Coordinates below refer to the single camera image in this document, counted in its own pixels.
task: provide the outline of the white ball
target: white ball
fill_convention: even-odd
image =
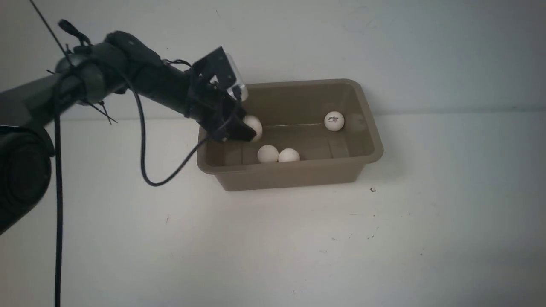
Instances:
[[[300,154],[292,148],[286,148],[285,150],[281,151],[280,154],[278,154],[279,162],[292,162],[299,160]]]
[[[262,137],[262,123],[256,116],[247,115],[245,116],[245,118],[242,119],[242,121],[247,126],[251,127],[254,131],[256,131],[256,136],[252,139],[253,142],[259,140]]]
[[[324,118],[324,125],[326,126],[326,129],[330,131],[339,131],[343,128],[344,124],[345,117],[343,117],[343,114],[336,111],[326,114],[326,117]]]
[[[258,161],[260,163],[277,162],[278,150],[272,145],[264,145],[258,150]]]

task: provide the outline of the bin floor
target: bin floor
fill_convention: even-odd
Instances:
[[[264,127],[261,140],[255,143],[227,142],[224,145],[224,165],[257,164],[257,153],[263,145],[273,145],[281,152],[293,148],[302,161],[349,156],[343,130],[332,132],[323,124]]]

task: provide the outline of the brown plastic bin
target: brown plastic bin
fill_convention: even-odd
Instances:
[[[260,141],[208,141],[197,151],[197,165],[216,176],[226,191],[354,182],[365,164],[383,155],[370,107],[358,83],[348,79],[248,85],[249,114],[259,118]],[[345,125],[324,127],[324,117],[339,111]],[[206,132],[199,129],[199,140]],[[298,151],[301,161],[260,164],[263,145]]]

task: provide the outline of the white wall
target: white wall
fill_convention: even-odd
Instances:
[[[546,109],[546,9],[540,0],[37,0],[53,24],[93,42],[114,30],[165,58],[195,61],[223,45],[247,83],[350,78],[376,114]],[[60,58],[30,4],[4,0],[0,89]],[[75,39],[62,34],[63,42]],[[136,118],[130,95],[107,100]],[[147,103],[149,118],[179,117]],[[65,119],[97,118],[75,107]]]

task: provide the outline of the white floor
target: white floor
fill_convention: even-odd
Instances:
[[[63,305],[546,304],[546,113],[376,121],[385,154],[357,182],[251,192],[194,160],[148,187],[138,121],[64,122]],[[198,127],[147,126],[157,181]],[[54,253],[53,180],[0,236],[3,306],[52,304]]]

